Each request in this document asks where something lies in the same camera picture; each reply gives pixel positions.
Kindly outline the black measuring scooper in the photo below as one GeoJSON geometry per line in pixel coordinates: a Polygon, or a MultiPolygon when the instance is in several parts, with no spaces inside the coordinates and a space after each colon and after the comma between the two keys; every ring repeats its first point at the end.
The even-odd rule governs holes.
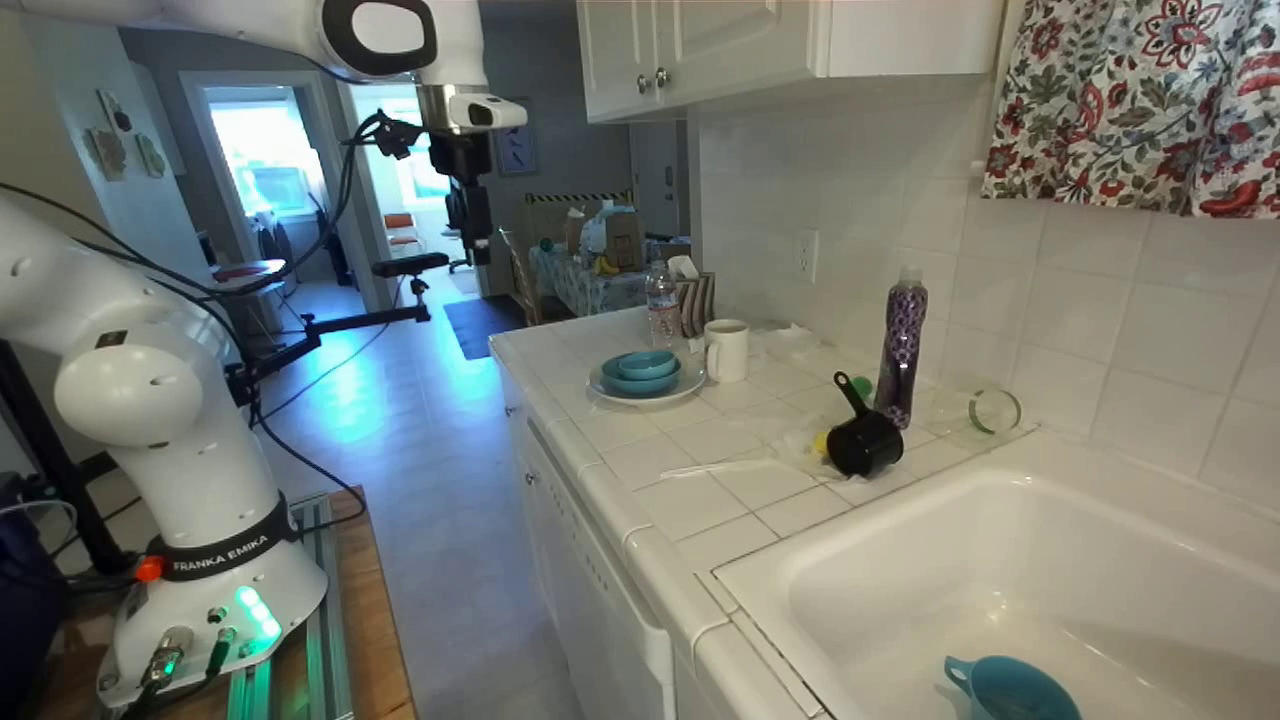
{"type": "Polygon", "coordinates": [[[851,378],[845,372],[833,374],[833,383],[850,405],[852,416],[826,433],[824,456],[844,477],[870,479],[899,462],[905,446],[897,425],[864,400],[858,380],[859,377],[851,378]]]}

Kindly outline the wooden chair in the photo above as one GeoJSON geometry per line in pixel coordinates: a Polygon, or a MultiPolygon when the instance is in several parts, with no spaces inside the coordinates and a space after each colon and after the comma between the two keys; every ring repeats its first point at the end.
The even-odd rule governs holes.
{"type": "Polygon", "coordinates": [[[531,264],[532,245],[522,234],[513,231],[499,228],[498,233],[509,251],[515,300],[524,311],[526,324],[530,327],[540,325],[545,322],[545,313],[536,273],[531,264]]]}

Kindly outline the narrow cabinet door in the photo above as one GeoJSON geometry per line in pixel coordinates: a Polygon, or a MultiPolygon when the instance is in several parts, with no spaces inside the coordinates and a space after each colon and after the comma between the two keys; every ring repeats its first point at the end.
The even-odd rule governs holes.
{"type": "Polygon", "coordinates": [[[576,0],[588,120],[622,122],[660,108],[657,69],[657,0],[576,0]],[[637,94],[636,77],[652,81],[637,94]]]}

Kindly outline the window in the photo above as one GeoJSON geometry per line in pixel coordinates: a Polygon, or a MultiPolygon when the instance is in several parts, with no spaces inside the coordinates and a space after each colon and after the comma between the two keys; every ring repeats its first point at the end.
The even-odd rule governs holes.
{"type": "Polygon", "coordinates": [[[323,172],[285,86],[204,88],[227,169],[247,217],[303,217],[317,206],[323,172]]]}

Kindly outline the white plate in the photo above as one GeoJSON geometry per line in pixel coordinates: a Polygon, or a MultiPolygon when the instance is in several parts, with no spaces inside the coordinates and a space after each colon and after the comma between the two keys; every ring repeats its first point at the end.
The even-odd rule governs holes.
{"type": "Polygon", "coordinates": [[[620,396],[620,395],[611,393],[602,384],[600,365],[603,363],[599,366],[596,366],[595,369],[591,370],[590,378],[588,380],[588,388],[591,392],[594,392],[596,396],[599,396],[600,398],[603,398],[605,401],[609,401],[609,402],[614,402],[614,404],[622,404],[622,405],[637,406],[637,407],[650,406],[650,405],[657,406],[657,405],[662,405],[662,404],[669,404],[669,402],[673,402],[673,401],[676,401],[678,398],[684,398],[684,397],[686,397],[686,396],[696,392],[698,389],[700,389],[703,387],[703,384],[705,383],[705,379],[707,379],[707,374],[705,374],[705,372],[703,369],[685,366],[678,356],[677,356],[677,359],[680,360],[680,365],[681,365],[680,377],[678,377],[678,384],[675,388],[672,388],[672,391],[669,391],[669,392],[667,392],[664,395],[660,395],[660,396],[655,396],[655,397],[627,397],[627,396],[620,396]]]}

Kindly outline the white mug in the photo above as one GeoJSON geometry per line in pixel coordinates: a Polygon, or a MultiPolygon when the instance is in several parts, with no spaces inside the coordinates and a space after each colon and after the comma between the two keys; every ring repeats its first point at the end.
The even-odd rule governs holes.
{"type": "Polygon", "coordinates": [[[707,374],[712,382],[728,384],[745,380],[749,373],[750,327],[736,319],[705,324],[707,374]]]}

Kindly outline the clear plastic wrap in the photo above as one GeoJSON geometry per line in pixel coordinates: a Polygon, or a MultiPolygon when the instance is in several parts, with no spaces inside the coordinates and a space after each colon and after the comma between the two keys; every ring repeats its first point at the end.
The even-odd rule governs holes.
{"type": "Polygon", "coordinates": [[[788,404],[778,404],[760,416],[760,430],[773,456],[782,464],[808,474],[818,480],[846,480],[849,474],[841,471],[831,457],[819,459],[813,454],[815,433],[828,430],[851,420],[852,410],[835,405],[800,409],[788,404]]]}

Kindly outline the white dishwasher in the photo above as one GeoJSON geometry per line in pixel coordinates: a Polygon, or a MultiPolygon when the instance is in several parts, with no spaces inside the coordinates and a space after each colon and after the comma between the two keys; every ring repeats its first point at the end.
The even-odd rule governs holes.
{"type": "Polygon", "coordinates": [[[676,720],[673,651],[530,419],[515,423],[541,597],[585,720],[676,720]]]}

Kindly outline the purple patterned bottle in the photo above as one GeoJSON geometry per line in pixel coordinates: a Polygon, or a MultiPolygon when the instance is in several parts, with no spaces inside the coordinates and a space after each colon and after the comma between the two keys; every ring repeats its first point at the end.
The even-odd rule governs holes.
{"type": "Polygon", "coordinates": [[[874,397],[874,410],[886,415],[900,430],[906,430],[913,418],[928,305],[929,292],[923,283],[923,270],[902,266],[886,299],[884,338],[874,397]]]}

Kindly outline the black stand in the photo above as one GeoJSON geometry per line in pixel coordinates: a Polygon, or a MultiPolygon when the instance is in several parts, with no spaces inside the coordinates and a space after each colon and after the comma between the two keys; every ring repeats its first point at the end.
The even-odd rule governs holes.
{"type": "Polygon", "coordinates": [[[0,340],[0,416],[17,432],[35,469],[51,483],[55,497],[76,510],[76,533],[96,571],[120,574],[132,556],[115,542],[88,492],[90,475],[72,460],[27,377],[13,346],[0,340]]]}

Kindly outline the clear drinking glass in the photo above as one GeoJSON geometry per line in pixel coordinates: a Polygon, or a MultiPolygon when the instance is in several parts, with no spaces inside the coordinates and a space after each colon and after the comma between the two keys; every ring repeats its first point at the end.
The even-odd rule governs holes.
{"type": "Polygon", "coordinates": [[[975,432],[1001,436],[1015,430],[1023,421],[1020,400],[1001,387],[969,387],[938,397],[936,425],[954,432],[975,432]]]}

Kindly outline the dark blue bag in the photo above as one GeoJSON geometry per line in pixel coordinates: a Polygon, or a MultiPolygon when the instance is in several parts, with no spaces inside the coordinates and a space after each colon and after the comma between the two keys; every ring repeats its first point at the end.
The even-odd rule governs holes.
{"type": "Polygon", "coordinates": [[[68,606],[33,512],[18,507],[23,484],[0,473],[0,720],[18,720],[35,696],[68,606]]]}

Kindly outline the teal measuring cup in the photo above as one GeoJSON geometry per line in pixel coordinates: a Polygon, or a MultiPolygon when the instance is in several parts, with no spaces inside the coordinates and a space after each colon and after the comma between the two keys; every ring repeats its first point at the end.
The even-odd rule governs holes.
{"type": "Polygon", "coordinates": [[[1059,682],[1019,659],[989,655],[963,661],[948,656],[943,673],[969,701],[965,720],[1082,720],[1074,698],[1059,682]]]}

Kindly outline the group of wall decorations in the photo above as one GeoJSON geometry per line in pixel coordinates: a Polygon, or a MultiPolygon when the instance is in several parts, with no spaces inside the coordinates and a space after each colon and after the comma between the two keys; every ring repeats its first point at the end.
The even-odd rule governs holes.
{"type": "Polygon", "coordinates": [[[102,177],[108,182],[123,181],[131,167],[131,159],[133,159],[134,164],[140,164],[145,176],[155,179],[163,178],[166,174],[168,163],[157,143],[138,128],[133,117],[114,94],[97,88],[95,96],[106,126],[88,128],[84,132],[84,141],[102,177]]]}

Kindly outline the white wall cabinet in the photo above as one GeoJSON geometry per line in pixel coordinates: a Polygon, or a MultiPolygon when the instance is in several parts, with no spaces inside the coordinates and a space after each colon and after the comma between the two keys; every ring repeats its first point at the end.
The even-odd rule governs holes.
{"type": "MultiPolygon", "coordinates": [[[[1007,0],[832,0],[827,72],[817,79],[979,76],[995,61],[1007,0]]],[[[774,90],[765,88],[762,91],[774,90]]],[[[678,111],[660,91],[660,108],[678,111]]]]}

